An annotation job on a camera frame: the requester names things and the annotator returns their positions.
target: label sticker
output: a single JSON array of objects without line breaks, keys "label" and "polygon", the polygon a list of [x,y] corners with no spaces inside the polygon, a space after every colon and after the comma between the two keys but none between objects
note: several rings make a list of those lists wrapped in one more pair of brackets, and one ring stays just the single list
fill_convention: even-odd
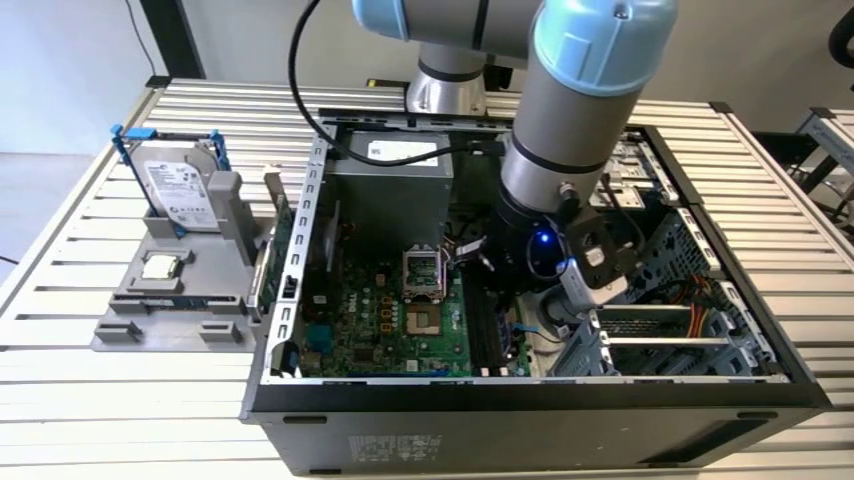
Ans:
[{"label": "label sticker", "polygon": [[432,461],[441,446],[441,435],[350,435],[348,439],[356,462]]},{"label": "label sticker", "polygon": [[[423,155],[436,149],[436,144],[429,142],[389,142],[387,140],[373,140],[368,143],[368,158],[372,160],[391,161],[401,158]],[[439,158],[428,158],[412,166],[437,167]]]},{"label": "label sticker", "polygon": [[169,220],[186,230],[217,228],[198,170],[176,162],[145,162],[150,185]]}]

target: workbench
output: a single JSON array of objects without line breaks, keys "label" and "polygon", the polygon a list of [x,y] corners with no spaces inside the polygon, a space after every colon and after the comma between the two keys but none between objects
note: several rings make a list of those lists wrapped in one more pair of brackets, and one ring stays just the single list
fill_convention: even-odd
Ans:
[{"label": "workbench", "polygon": [[[305,88],[302,96],[314,112],[403,108],[399,89]],[[512,116],[517,103],[517,94],[489,94],[489,114]],[[725,108],[641,101],[631,123],[659,128],[835,407],[699,476],[684,470],[661,475],[854,478],[851,246]],[[172,80],[145,89],[124,124],[198,134],[218,129],[253,212],[272,214],[264,166],[280,169],[288,198],[297,201],[312,130],[286,88]],[[0,466],[10,467],[0,470],[4,480],[289,476],[260,428],[236,420],[249,354],[88,348],[145,231],[144,213],[140,188],[106,147],[0,288]]]}]

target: blue robot arm cap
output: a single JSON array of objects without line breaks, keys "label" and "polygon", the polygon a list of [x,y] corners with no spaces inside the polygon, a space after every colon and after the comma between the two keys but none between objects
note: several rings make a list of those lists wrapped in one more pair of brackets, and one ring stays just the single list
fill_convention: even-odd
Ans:
[{"label": "blue robot arm cap", "polygon": [[657,69],[676,0],[545,0],[533,50],[552,77],[599,97],[637,91]]},{"label": "blue robot arm cap", "polygon": [[352,0],[352,13],[361,28],[400,40],[409,40],[403,0]]}]

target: metal case frame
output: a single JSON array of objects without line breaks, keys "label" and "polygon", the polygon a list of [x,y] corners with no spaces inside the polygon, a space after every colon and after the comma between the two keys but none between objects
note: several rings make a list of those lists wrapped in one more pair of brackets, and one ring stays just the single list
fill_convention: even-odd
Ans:
[{"label": "metal case frame", "polygon": [[[500,133],[511,120],[325,111],[332,123]],[[330,134],[336,127],[325,125]],[[645,137],[681,207],[696,220],[764,337],[785,383],[619,383],[477,378],[420,384],[338,379],[269,380],[289,356],[298,328],[300,256],[322,177],[326,144],[314,138],[296,215],[282,291],[266,338],[258,341],[241,419],[260,423],[293,474],[440,473],[701,466],[800,423],[830,402],[735,260],[657,131]]]}]

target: open computer tower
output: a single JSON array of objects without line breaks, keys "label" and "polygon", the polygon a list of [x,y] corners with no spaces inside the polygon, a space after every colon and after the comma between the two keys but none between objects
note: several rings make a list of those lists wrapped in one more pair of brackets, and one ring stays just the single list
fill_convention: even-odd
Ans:
[{"label": "open computer tower", "polygon": [[[511,128],[320,117],[373,158]],[[655,128],[627,126],[607,168],[647,238],[628,288],[572,312],[556,285],[496,316],[455,252],[483,232],[500,159],[379,168],[314,140],[242,417],[293,474],[701,466],[828,407]],[[624,241],[611,198],[589,203]]]}]

